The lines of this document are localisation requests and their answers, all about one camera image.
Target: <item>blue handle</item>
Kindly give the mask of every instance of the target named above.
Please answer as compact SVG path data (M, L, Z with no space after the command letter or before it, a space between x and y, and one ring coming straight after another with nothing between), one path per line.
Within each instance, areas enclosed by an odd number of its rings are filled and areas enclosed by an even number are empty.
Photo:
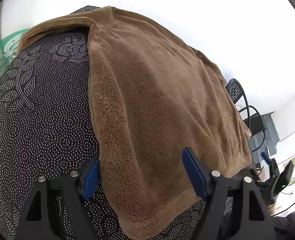
M100 166L97 159L84 181L84 191L82 192L83 200L88 200L89 197L92 197L94 195L99 182Z
M202 174L202 171L199 169L199 165L202 165L202 163L200 163L201 161L197 159L191 148L185 148L183 150L182 162L196 195L206 199L208 197L206 185L207 183L209 183L209 181L207 181L206 177Z
M265 154L265 152L261 152L261 156L262 158L265 160L265 162L268 164L268 165L272 165L272 161L269 159L269 157Z

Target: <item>metal screw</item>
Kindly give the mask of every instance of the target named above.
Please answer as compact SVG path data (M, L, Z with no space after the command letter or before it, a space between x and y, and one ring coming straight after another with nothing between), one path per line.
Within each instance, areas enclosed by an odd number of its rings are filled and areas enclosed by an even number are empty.
M221 173L219 171L212 171L211 172L213 177L220 177Z
M251 183L252 182L252 179L250 177L246 176L246 177L244 177L244 181L246 183Z
M46 177L44 176L39 177L39 182L44 182L45 180L46 180Z
M79 175L79 172L78 171L71 171L71 173L70 173L70 176L72 177L72 178L75 178L75 177L77 177Z

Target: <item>black clamp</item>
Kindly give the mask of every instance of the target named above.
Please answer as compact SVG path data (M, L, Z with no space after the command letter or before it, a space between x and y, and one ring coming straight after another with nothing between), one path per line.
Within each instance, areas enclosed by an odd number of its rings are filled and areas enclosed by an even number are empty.
M242 180L225 178L220 172L211 171L189 147L184 149L182 161L196 195L207 201L192 239L217 239L226 199L230 196L233 207L225 239L276 239L265 203L250 176Z
M65 239L57 196L66 206L75 239L99 240L83 205L84 200L94 195L100 181L98 156L96 153L79 171L55 179L39 177L22 210L16 240Z

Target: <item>white dot pattern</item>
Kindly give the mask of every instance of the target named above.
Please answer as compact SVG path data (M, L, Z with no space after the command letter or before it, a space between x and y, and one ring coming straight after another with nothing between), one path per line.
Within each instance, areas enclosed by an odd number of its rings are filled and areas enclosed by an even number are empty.
M88 104L87 33L42 38L0 79L0 232L8 240L15 237L34 181L77 170L99 150ZM65 236L74 240L64 202L59 196L57 202ZM130 240L101 184L84 206L101 239ZM204 207L198 201L152 239L190 239Z

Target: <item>brown towel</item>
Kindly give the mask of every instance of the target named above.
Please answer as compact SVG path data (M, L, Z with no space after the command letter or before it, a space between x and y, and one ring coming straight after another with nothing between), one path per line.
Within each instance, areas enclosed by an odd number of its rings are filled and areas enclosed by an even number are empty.
M18 52L78 26L89 27L89 107L104 193L126 235L152 237L198 200L182 150L192 147L230 177L251 164L250 131L219 68L140 14L105 7L50 20L29 30Z

